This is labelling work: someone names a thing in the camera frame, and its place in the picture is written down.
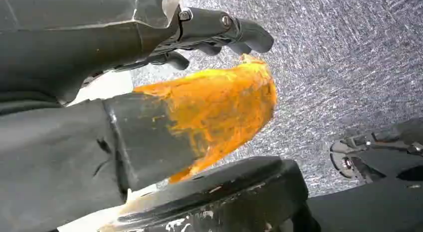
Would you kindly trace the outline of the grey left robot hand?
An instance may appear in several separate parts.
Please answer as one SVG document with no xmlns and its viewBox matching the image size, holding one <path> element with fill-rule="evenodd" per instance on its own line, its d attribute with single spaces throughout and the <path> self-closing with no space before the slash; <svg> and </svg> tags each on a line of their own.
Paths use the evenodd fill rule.
<svg viewBox="0 0 423 232">
<path fill-rule="evenodd" d="M 268 52 L 259 24 L 180 0 L 0 0 L 0 229 L 53 232 L 124 203 L 209 152 L 173 130 L 171 105 L 129 93 L 76 105 L 88 78 L 148 64 L 187 68 L 178 53 Z"/>
</svg>

